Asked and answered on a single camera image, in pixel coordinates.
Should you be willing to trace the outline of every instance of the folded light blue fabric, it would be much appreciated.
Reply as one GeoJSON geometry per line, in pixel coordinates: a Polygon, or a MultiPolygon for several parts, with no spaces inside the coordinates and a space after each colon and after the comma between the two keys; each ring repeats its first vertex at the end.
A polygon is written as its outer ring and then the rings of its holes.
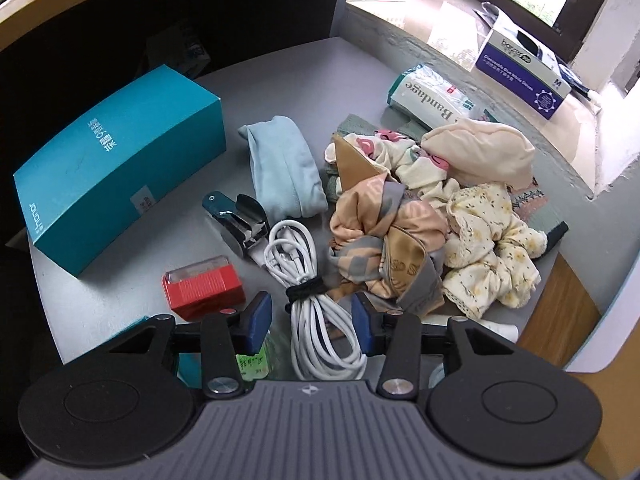
{"type": "Polygon", "coordinates": [[[271,225],[327,210],[318,167],[296,123],[275,116],[242,126],[238,133],[249,142],[255,197],[271,225]]]}

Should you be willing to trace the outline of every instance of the red box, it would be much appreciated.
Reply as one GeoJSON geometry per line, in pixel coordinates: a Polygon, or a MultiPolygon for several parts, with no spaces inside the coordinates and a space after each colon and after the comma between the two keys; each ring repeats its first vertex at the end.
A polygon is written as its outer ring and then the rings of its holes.
{"type": "Polygon", "coordinates": [[[245,301],[242,282],[225,256],[166,272],[162,287],[171,310],[186,321],[245,301]]]}

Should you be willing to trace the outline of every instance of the gray table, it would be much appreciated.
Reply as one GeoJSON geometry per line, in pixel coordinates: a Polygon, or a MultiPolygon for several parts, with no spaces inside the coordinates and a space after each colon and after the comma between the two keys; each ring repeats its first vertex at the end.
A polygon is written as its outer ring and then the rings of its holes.
{"type": "MultiPolygon", "coordinates": [[[[319,167],[337,125],[350,113],[387,128],[406,119],[386,106],[396,74],[341,38],[304,44],[206,75],[198,83],[222,99],[227,149],[164,197],[121,234],[79,279],[31,246],[33,269],[49,327],[63,362],[82,355],[142,316],[169,312],[161,277],[167,271],[226,254],[250,299],[268,290],[274,299],[273,332],[287,344],[289,321],[284,291],[264,270],[239,260],[204,213],[202,198],[212,190],[229,197],[253,194],[247,144],[238,127],[289,116],[304,134],[319,167]]],[[[307,222],[318,252],[326,254],[328,218],[307,222]]],[[[486,318],[522,329],[551,271],[557,251],[540,261],[543,282],[520,310],[494,306],[486,318]]],[[[321,269],[328,270],[326,261],[321,269]]],[[[455,314],[452,305],[444,310],[455,314]]],[[[371,373],[380,360],[371,363],[371,373]]]]}

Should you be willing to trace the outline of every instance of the black cable tie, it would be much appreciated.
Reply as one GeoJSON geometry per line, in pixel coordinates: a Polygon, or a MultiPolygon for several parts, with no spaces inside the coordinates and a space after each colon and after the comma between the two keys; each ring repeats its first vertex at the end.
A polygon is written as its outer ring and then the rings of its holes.
{"type": "Polygon", "coordinates": [[[291,314],[291,303],[293,303],[294,301],[303,301],[307,298],[310,298],[311,296],[319,296],[320,294],[324,294],[328,290],[329,287],[324,284],[322,276],[315,276],[310,280],[306,280],[306,282],[304,283],[290,286],[287,290],[285,290],[289,303],[285,305],[284,310],[288,314],[291,314]]]}

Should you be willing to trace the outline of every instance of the black round disc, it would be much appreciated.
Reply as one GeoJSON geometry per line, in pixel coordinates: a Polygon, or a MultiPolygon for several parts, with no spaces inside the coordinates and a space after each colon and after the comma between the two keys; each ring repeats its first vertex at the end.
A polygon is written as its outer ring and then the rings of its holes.
{"type": "Polygon", "coordinates": [[[123,465],[172,443],[193,415],[180,380],[141,355],[102,354],[37,381],[18,418],[31,447],[80,467],[123,465]]]}
{"type": "Polygon", "coordinates": [[[429,396],[427,415],[462,451],[528,468],[581,457],[601,420],[586,386],[542,360],[507,355],[472,359],[445,377],[429,396]]]}

